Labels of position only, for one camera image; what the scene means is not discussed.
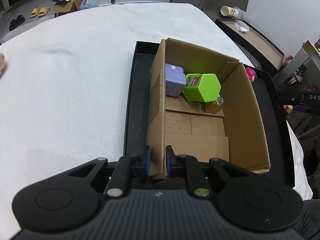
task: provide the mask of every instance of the plastic bottle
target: plastic bottle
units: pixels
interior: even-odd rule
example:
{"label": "plastic bottle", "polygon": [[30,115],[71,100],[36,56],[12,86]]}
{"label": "plastic bottle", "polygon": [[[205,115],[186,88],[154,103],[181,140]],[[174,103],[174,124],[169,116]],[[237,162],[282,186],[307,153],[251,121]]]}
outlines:
{"label": "plastic bottle", "polygon": [[223,16],[232,17],[236,20],[243,20],[245,12],[238,7],[222,6],[220,12]]}

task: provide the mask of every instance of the pink toy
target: pink toy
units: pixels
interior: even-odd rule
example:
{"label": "pink toy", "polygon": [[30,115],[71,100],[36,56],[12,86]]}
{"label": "pink toy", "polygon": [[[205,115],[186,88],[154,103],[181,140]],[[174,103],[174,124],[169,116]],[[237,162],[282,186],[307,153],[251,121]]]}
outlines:
{"label": "pink toy", "polygon": [[257,74],[255,73],[255,71],[251,68],[245,68],[247,75],[250,79],[250,82],[252,83],[256,78],[257,78]]}

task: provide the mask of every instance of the floor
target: floor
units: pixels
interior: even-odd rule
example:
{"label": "floor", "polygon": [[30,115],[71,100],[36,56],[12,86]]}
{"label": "floor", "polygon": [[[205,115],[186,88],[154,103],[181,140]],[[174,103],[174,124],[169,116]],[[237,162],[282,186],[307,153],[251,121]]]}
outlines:
{"label": "floor", "polygon": [[12,19],[16,19],[18,15],[22,14],[26,19],[26,21],[21,25],[23,26],[38,19],[38,17],[30,18],[30,13],[34,8],[50,6],[50,10],[47,15],[53,15],[54,4],[55,2],[52,2],[52,0],[32,0],[15,10],[2,15],[0,20],[2,21],[3,29],[0,30],[0,32],[2,32],[0,33],[0,40],[9,32],[9,26]]}

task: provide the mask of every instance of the cardboard flap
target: cardboard flap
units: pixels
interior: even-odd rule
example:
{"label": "cardboard flap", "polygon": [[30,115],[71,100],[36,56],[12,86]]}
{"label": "cardboard flap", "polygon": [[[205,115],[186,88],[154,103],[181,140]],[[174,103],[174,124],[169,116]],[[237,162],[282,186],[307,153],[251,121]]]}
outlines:
{"label": "cardboard flap", "polygon": [[223,122],[229,137],[230,162],[248,170],[269,169],[259,106],[242,63],[225,80],[220,95],[227,98],[223,104]]}
{"label": "cardboard flap", "polygon": [[189,102],[183,94],[179,97],[165,97],[165,109],[174,112],[202,114],[209,116],[224,116],[223,109],[215,114],[210,114],[205,111],[205,104],[201,102]]}
{"label": "cardboard flap", "polygon": [[217,78],[220,84],[222,84],[228,78],[228,76],[230,76],[230,74],[236,69],[238,65],[239,62],[227,62],[223,66],[222,70],[220,70],[220,72],[217,74]]}
{"label": "cardboard flap", "polygon": [[222,117],[165,112],[165,132],[197,136],[226,136]]}
{"label": "cardboard flap", "polygon": [[151,147],[150,176],[164,173],[164,55],[165,40],[162,40],[150,72],[150,100],[146,144]]}
{"label": "cardboard flap", "polygon": [[185,74],[217,74],[228,61],[239,62],[211,49],[171,38],[166,40],[165,57],[166,63],[182,67]]}
{"label": "cardboard flap", "polygon": [[228,137],[167,134],[165,144],[172,146],[175,155],[187,153],[200,162],[212,157],[229,161]]}

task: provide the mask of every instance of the black slipper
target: black slipper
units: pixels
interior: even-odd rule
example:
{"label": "black slipper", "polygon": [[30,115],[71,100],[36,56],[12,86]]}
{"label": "black slipper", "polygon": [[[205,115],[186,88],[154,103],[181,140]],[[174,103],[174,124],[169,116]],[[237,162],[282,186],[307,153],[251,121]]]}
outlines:
{"label": "black slipper", "polygon": [[17,27],[17,20],[16,20],[16,19],[13,19],[13,20],[10,22],[9,31],[14,30],[16,27]]}
{"label": "black slipper", "polygon": [[25,22],[25,17],[23,15],[18,15],[17,17],[17,26],[23,24]]}

